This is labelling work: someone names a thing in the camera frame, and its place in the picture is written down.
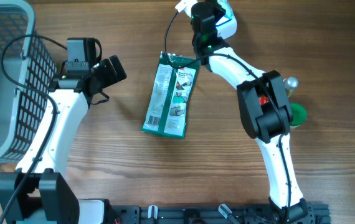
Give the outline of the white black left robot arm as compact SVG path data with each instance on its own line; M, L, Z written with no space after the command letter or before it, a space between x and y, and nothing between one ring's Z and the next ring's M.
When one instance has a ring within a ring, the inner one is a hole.
M79 199L65 180L78 126L103 89L126 78L116 55L88 67L76 62L45 94L44 117L14 172L0 174L0 223L117 223L107 199Z

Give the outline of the light green wipes pack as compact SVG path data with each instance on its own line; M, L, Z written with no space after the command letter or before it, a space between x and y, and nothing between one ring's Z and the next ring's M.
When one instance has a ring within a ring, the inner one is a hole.
M225 15L216 23L216 26L219 27L222 24L231 21L234 16L234 13L228 0L217 0L217 3L225 10Z

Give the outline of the green lid jar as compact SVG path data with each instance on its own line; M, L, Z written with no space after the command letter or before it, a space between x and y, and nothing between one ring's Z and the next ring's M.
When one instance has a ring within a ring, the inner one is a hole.
M291 103L290 106L293 113L293 120L290 123L290 127L296 128L301 126L307 119L306 109L298 103Z

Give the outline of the green 3M gloves packet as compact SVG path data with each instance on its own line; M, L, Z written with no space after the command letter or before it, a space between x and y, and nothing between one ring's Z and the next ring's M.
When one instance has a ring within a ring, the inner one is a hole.
M192 58L160 53L153 90L141 130L158 136L183 139L187 106L197 80L199 64Z

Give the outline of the red toothpaste tube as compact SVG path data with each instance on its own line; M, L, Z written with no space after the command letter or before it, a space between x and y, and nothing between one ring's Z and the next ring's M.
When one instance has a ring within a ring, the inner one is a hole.
M267 96L259 97L258 101L259 101L260 105L265 105L270 102L269 97L267 97Z

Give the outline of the yellow Vim liquid bottle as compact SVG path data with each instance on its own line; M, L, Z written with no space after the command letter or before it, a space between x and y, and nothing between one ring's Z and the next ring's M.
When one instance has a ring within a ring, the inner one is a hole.
M290 97L293 94L293 92L298 88L299 81L295 77L289 77L283 80L283 84L287 96Z

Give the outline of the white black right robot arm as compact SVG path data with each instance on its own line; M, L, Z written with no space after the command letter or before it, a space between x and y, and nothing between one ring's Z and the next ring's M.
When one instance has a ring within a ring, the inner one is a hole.
M293 223L308 214L290 155L293 112L283 78L276 70L264 72L242 60L218 34L217 22L226 10L218 1L195 2L190 9L197 59L237 91L240 119L263 156L270 184L272 217Z

